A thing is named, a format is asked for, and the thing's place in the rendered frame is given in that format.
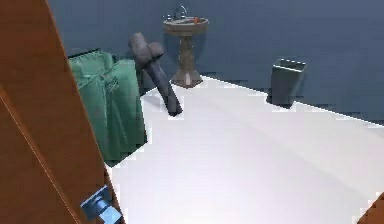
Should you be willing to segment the green shower curtain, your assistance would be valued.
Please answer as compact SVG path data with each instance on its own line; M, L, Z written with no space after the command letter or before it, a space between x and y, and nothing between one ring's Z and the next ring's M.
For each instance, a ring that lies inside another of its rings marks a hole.
M113 167L147 143L135 62L101 49L68 62L103 160Z

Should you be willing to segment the dark grey waste bin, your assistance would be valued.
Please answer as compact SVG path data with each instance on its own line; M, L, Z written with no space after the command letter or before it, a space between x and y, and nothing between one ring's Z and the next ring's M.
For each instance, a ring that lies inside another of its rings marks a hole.
M267 102L290 109L300 98L300 86L305 78L306 63L278 59L272 65Z

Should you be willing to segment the silver sink faucet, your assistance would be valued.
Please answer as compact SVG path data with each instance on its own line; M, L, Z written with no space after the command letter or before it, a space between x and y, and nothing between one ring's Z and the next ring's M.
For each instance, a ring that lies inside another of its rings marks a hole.
M179 5L175 8L172 14L167 14L164 16L166 21L174 21L185 19L187 17L187 8L184 5Z

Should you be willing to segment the brown wooden room door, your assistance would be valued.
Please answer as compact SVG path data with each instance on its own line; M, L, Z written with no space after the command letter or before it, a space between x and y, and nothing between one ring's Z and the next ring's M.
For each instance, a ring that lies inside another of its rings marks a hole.
M104 224L110 183L47 0L0 0L0 224Z

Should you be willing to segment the brown pedestal sink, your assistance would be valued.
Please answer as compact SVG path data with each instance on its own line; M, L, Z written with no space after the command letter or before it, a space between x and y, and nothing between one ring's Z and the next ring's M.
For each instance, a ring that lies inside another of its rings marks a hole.
M195 69L192 39L194 35L207 31L209 20L204 17L198 18L197 24L194 23L194 17L163 22L164 33L178 36L180 39L179 68L171 83L183 88L193 88L202 82L200 74Z

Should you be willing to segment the brown wooden door frame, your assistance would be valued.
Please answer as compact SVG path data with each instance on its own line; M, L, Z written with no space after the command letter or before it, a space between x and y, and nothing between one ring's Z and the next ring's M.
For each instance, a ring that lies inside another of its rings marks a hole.
M378 196L356 224L384 224L384 192Z

